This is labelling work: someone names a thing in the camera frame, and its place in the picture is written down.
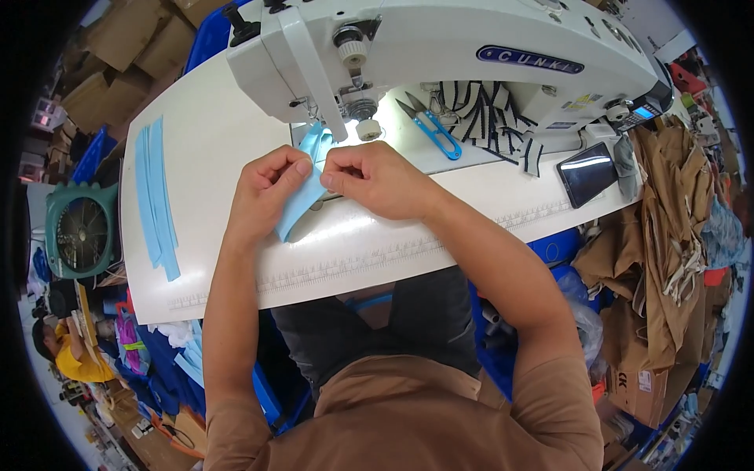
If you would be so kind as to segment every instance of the brown t-shirt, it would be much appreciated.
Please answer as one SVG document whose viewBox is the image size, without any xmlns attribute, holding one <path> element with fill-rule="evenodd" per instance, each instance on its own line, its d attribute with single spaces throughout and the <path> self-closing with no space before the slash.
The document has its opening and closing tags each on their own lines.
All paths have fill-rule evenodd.
<svg viewBox="0 0 754 471">
<path fill-rule="evenodd" d="M 272 439 L 259 403 L 207 410 L 207 471 L 602 468 L 587 369 L 547 362 L 513 386 L 510 415 L 479 381 L 417 356 L 371 356 L 333 376 L 314 418 Z"/>
</svg>

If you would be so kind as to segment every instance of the white table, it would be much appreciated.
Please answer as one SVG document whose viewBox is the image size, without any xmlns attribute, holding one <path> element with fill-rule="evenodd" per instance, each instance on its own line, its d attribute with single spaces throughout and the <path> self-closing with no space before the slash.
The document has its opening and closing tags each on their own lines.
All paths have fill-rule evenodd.
<svg viewBox="0 0 754 471">
<path fill-rule="evenodd" d="M 425 172 L 442 170 L 447 159 L 403 112 L 383 107 L 384 102 L 378 119 L 387 130 L 385 140 Z M 181 276 L 172 283 L 162 268 L 152 268 L 136 203 L 134 143 L 142 127 L 160 115 L 179 244 Z M 241 168 L 287 143 L 291 143 L 289 125 L 266 116 L 238 89 L 224 53 L 178 80 L 131 123 L 120 211 L 128 283 L 139 323 L 204 316 Z M 488 153 L 465 144 L 463 148 L 461 161 L 489 161 Z M 544 155 L 539 179 L 524 174 L 523 165 L 504 161 L 435 173 L 432 178 L 530 242 L 627 205 L 613 185 L 573 210 L 555 166 L 575 153 Z M 264 242 L 256 268 L 260 308 L 350 292 L 454 264 L 423 225 L 380 219 L 346 198 L 327 201 L 321 210 L 305 214 L 290 241 L 280 243 L 272 234 Z"/>
</svg>

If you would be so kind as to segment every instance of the person in yellow shirt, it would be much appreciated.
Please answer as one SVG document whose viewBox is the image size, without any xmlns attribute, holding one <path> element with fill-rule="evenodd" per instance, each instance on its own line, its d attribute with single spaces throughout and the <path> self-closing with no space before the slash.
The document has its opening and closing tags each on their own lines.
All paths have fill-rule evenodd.
<svg viewBox="0 0 754 471">
<path fill-rule="evenodd" d="M 112 370 L 95 351 L 92 358 L 78 335 L 73 317 L 61 319 L 53 330 L 42 319 L 32 327 L 34 347 L 44 358 L 55 363 L 67 378 L 87 383 L 104 383 L 115 379 Z"/>
</svg>

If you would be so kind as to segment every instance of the fan grille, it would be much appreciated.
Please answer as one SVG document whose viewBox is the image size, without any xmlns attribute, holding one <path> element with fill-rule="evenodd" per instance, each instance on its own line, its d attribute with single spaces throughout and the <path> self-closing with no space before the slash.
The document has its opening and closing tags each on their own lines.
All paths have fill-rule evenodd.
<svg viewBox="0 0 754 471">
<path fill-rule="evenodd" d="M 91 198 L 76 198 L 63 210 L 57 222 L 57 248 L 70 270 L 91 270 L 105 252 L 109 227 L 104 208 Z"/>
</svg>

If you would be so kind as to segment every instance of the blue-handled scissors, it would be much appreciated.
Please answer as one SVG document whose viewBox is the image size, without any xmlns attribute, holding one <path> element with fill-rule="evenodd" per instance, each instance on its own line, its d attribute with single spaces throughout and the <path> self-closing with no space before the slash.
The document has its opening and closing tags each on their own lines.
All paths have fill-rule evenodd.
<svg viewBox="0 0 754 471">
<path fill-rule="evenodd" d="M 398 102 L 398 105 L 402 110 L 406 112 L 409 118 L 414 120 L 416 125 L 419 126 L 419 129 L 424 131 L 424 133 L 429 136 L 430 139 L 432 139 L 432 142 L 434 142 L 434 144 L 439 147 L 441 151 L 443 151 L 448 159 L 452 161 L 458 160 L 458 158 L 461 157 L 461 146 L 458 145 L 453 136 L 450 135 L 448 130 L 445 129 L 442 124 L 440 124 L 435 115 L 433 115 L 432 112 L 429 111 L 427 107 L 419 101 L 418 98 L 416 98 L 409 92 L 406 92 L 406 96 L 409 97 L 409 101 L 411 102 L 413 108 L 412 106 L 408 106 L 399 99 L 396 99 L 395 101 Z M 427 119 L 434 125 L 435 129 L 431 130 L 427 126 L 427 124 L 425 124 L 424 121 L 419 118 L 420 115 L 426 116 Z M 445 137 L 445 140 L 447 140 L 447 143 L 445 145 L 440 142 L 440 139 L 438 139 L 440 134 L 442 134 Z"/>
</svg>

